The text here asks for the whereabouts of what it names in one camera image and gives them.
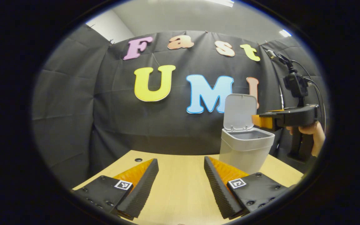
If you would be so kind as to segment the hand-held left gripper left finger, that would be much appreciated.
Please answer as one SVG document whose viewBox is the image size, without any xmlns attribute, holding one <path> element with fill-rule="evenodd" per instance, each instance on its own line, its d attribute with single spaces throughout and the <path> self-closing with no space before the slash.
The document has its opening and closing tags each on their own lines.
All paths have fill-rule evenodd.
<svg viewBox="0 0 360 225">
<path fill-rule="evenodd" d="M 114 177 L 101 175 L 72 193 L 99 211 L 133 220 L 144 208 L 158 172 L 153 158 Z"/>
</svg>

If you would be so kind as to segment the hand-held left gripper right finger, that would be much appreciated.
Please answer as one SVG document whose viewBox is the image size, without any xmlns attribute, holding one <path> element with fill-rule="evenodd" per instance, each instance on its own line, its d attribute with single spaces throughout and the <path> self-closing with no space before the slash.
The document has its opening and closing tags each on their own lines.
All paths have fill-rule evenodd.
<svg viewBox="0 0 360 225">
<path fill-rule="evenodd" d="M 289 189 L 261 172 L 249 175 L 209 156 L 204 157 L 204 171 L 224 219 L 252 213 Z"/>
</svg>

